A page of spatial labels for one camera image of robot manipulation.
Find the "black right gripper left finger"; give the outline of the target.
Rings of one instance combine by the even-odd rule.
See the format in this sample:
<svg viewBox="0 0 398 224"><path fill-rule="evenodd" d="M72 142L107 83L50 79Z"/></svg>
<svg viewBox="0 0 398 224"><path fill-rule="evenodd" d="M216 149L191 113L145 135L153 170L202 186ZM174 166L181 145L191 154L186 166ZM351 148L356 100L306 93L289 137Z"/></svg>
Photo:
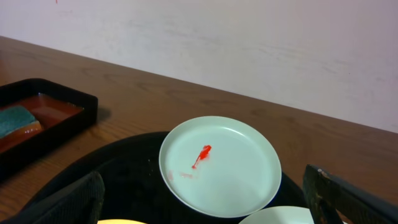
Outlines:
<svg viewBox="0 0 398 224"><path fill-rule="evenodd" d="M97 224L105 186L91 172L1 224Z"/></svg>

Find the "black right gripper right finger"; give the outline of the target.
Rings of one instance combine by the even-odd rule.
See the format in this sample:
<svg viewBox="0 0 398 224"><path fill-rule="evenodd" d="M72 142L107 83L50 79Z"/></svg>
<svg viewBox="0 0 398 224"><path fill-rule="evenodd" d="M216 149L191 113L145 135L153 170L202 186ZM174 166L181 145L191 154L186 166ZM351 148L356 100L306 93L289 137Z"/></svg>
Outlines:
<svg viewBox="0 0 398 224"><path fill-rule="evenodd" d="M342 214L353 223L397 224L396 206L314 165L305 168L303 194L315 223L342 223Z"/></svg>

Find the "yellow plate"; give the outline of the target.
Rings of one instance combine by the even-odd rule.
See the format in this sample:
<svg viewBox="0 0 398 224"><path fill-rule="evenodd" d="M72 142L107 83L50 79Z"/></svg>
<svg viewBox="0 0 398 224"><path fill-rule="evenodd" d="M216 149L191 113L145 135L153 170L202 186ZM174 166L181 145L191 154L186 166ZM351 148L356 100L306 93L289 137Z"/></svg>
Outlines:
<svg viewBox="0 0 398 224"><path fill-rule="evenodd" d="M146 224L146 223L135 220L109 219L109 220L99 220L97 224Z"/></svg>

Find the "mint plate long red stain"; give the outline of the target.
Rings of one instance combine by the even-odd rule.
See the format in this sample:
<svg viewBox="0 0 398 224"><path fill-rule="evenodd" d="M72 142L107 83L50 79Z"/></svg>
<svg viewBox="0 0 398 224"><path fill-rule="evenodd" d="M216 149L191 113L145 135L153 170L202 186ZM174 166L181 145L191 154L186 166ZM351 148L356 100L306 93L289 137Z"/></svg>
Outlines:
<svg viewBox="0 0 398 224"><path fill-rule="evenodd" d="M314 221L308 208L277 206L255 212L239 224L314 224Z"/></svg>

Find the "green yellow sponge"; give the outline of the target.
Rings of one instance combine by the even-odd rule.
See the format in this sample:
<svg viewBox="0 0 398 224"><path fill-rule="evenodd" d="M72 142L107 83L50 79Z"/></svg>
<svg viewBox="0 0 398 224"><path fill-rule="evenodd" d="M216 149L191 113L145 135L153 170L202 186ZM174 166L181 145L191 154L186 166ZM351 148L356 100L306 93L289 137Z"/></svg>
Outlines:
<svg viewBox="0 0 398 224"><path fill-rule="evenodd" d="M23 106L12 106L1 110L1 139L41 130L40 122Z"/></svg>

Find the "mint plate small red stain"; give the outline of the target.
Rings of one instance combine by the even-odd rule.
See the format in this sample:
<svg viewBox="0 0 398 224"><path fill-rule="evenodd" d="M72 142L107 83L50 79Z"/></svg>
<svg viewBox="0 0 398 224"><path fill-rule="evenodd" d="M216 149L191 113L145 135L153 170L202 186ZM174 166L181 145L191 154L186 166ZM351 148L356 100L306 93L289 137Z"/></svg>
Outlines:
<svg viewBox="0 0 398 224"><path fill-rule="evenodd" d="M159 169L179 201L218 218L264 208L282 181L271 143L248 124L222 116L193 118L173 128L161 144Z"/></svg>

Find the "round black tray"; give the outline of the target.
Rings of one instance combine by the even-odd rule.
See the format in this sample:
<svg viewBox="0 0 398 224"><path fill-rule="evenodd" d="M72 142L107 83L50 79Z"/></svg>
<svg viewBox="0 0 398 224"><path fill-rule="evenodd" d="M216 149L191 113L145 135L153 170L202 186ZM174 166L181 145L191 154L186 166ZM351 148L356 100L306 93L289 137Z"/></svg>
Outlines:
<svg viewBox="0 0 398 224"><path fill-rule="evenodd" d="M165 132L140 134L87 154L42 187L26 207L95 170L105 186L101 219L173 224L239 223L241 218L216 218L196 212L170 192L159 169L159 151L166 135Z"/></svg>

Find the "black rectangular water tray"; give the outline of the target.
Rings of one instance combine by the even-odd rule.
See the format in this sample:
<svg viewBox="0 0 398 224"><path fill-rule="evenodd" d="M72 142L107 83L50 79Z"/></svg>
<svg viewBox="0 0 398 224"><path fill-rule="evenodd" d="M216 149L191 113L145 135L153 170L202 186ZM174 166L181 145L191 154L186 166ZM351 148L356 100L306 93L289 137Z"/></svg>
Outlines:
<svg viewBox="0 0 398 224"><path fill-rule="evenodd" d="M1 181L95 124L98 99L42 78L1 87L1 110L23 106L42 130L1 139Z"/></svg>

